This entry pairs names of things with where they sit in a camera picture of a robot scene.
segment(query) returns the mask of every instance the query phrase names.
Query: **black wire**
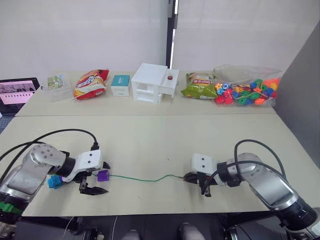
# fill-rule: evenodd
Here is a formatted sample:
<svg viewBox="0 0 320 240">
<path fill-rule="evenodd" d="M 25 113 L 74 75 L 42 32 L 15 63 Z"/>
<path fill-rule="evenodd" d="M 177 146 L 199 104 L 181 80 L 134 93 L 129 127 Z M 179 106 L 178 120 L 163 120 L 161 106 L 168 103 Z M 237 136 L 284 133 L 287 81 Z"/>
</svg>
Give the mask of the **black wire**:
<svg viewBox="0 0 320 240">
<path fill-rule="evenodd" d="M 238 227 L 245 233 L 245 235 L 249 238 L 249 240 L 252 240 L 252 238 L 249 236 L 249 234 L 243 229 L 242 226 L 238 225 Z"/>
<path fill-rule="evenodd" d="M 11 153 L 12 151 L 14 151 L 14 150 L 16 150 L 16 149 L 18 149 L 18 148 L 20 148 L 20 147 L 22 147 L 22 146 L 28 145 L 29 143 L 32 143 L 32 141 L 27 141 L 27 142 L 25 142 L 25 143 L 21 143 L 21 144 L 19 144 L 19 145 L 17 145 L 17 146 L 12 147 L 12 148 L 9 149 L 8 151 L 6 151 L 4 154 L 2 154 L 2 156 L 0 156 L 0 161 L 1 161 L 5 156 L 7 156 L 9 153 Z M 42 141 L 36 141 L 36 142 L 33 142 L 33 143 L 34 143 L 34 144 L 44 144 L 44 142 L 42 142 Z"/>
<path fill-rule="evenodd" d="M 280 166 L 280 169 L 281 169 L 281 175 L 282 177 L 287 181 L 287 176 L 286 176 L 286 172 L 285 172 L 285 168 L 284 166 L 282 165 L 282 162 L 280 160 L 280 158 L 278 157 L 278 155 L 267 145 L 265 145 L 264 143 L 260 142 L 260 141 L 257 141 L 257 140 L 253 140 L 253 139 L 244 139 L 244 140 L 241 140 L 239 141 L 235 146 L 234 146 L 234 162 L 235 163 L 238 163 L 238 146 L 242 143 L 246 143 L 246 142 L 250 142 L 250 143 L 255 143 L 255 144 L 259 144 L 263 147 L 265 147 L 267 150 L 269 150 L 270 153 L 272 153 L 272 155 L 275 157 L 276 161 L 278 162 L 279 166 Z M 236 171 L 237 171 L 237 175 L 239 177 L 239 180 L 241 181 L 242 178 L 241 178 L 241 171 L 240 171 L 240 168 L 239 168 L 239 165 L 236 164 L 235 165 L 236 167 Z"/>
<path fill-rule="evenodd" d="M 271 171 L 275 172 L 276 174 L 278 174 L 279 176 L 282 176 L 281 173 L 274 169 L 272 166 L 269 166 L 263 162 L 259 162 L 259 161 L 240 161 L 240 162 L 233 162 L 230 164 L 227 164 L 225 166 L 222 166 L 221 168 L 219 168 L 218 170 L 216 170 L 214 173 L 212 173 L 212 175 L 209 177 L 209 179 L 204 183 L 203 187 L 201 188 L 201 194 L 204 195 L 206 192 L 207 187 L 209 187 L 209 185 L 211 184 L 211 182 L 213 181 L 214 177 L 221 173 L 222 171 L 226 170 L 227 168 L 230 168 L 234 165 L 240 165 L 240 164 L 256 164 L 256 165 L 261 165 L 264 166 L 267 169 L 270 169 Z"/>
<path fill-rule="evenodd" d="M 0 178 L 0 184 L 3 182 L 3 180 L 5 179 L 6 175 L 8 174 L 8 172 L 10 171 L 11 167 L 15 164 L 15 162 L 17 161 L 17 159 L 21 156 L 21 154 L 27 149 L 29 148 L 33 143 L 37 142 L 40 139 L 43 139 L 49 135 L 52 134 L 56 134 L 56 133 L 61 133 L 61 132 L 69 132 L 69 131 L 77 131 L 77 132 L 83 132 L 86 134 L 89 134 L 93 140 L 94 143 L 93 144 L 98 144 L 97 139 L 95 137 L 95 135 L 93 135 L 91 132 L 83 130 L 83 129 L 78 129 L 78 128 L 67 128 L 67 129 L 60 129 L 60 130 L 56 130 L 56 131 L 52 131 L 49 133 L 46 133 L 38 138 L 36 138 L 33 141 L 30 141 L 23 149 L 21 149 L 21 151 L 14 157 L 14 159 L 10 162 L 10 164 L 8 165 L 8 167 L 5 169 L 4 173 L 2 174 L 1 178 Z"/>
</svg>

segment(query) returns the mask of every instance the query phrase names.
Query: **floor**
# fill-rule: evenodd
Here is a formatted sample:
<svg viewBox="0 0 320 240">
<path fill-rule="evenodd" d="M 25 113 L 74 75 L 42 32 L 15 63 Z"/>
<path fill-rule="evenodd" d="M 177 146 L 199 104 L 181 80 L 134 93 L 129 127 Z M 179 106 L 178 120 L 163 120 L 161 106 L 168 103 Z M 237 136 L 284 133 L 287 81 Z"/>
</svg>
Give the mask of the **floor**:
<svg viewBox="0 0 320 240">
<path fill-rule="evenodd" d="M 112 240 L 115 216 L 92 216 L 83 218 L 84 228 L 98 228 L 105 240 Z M 217 214 L 159 214 L 159 215 L 123 215 L 118 216 L 113 240 L 121 240 L 124 234 L 136 229 L 142 240 L 178 240 L 178 229 L 182 223 L 195 225 L 206 240 L 223 240 L 225 217 Z M 239 240 L 281 240 L 285 236 L 256 223 L 237 226 Z M 16 240 L 82 240 L 83 233 L 72 235 L 63 229 L 35 225 L 25 222 L 17 223 Z"/>
</svg>

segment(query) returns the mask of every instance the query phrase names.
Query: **plastic bag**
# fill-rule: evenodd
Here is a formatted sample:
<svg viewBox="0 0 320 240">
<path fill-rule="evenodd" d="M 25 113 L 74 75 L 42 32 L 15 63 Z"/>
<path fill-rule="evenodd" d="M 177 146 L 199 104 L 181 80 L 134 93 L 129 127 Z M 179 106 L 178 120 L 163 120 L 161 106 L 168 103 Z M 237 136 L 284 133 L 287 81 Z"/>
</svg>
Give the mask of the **plastic bag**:
<svg viewBox="0 0 320 240">
<path fill-rule="evenodd" d="M 214 99 L 217 97 L 214 88 L 216 77 L 204 72 L 191 72 L 186 74 L 187 87 L 181 93 L 188 98 Z"/>
<path fill-rule="evenodd" d="M 216 104 L 273 107 L 281 70 L 270 67 L 223 65 L 213 70 Z"/>
<path fill-rule="evenodd" d="M 73 92 L 73 98 L 78 100 L 90 99 L 105 92 L 105 82 L 107 81 L 108 74 L 108 69 L 98 69 L 87 72 L 77 82 Z"/>
</svg>

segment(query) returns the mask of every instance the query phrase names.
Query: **white wall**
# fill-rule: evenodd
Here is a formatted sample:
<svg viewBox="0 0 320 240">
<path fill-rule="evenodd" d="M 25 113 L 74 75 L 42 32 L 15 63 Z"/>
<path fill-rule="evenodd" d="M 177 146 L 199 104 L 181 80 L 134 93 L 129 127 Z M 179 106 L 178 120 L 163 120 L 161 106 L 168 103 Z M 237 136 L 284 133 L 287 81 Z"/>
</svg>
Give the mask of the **white wall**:
<svg viewBox="0 0 320 240">
<path fill-rule="evenodd" d="M 0 79 L 166 63 L 163 0 L 1 0 Z"/>
<path fill-rule="evenodd" d="M 317 25 L 319 0 L 180 0 L 172 67 L 285 71 Z"/>
</svg>

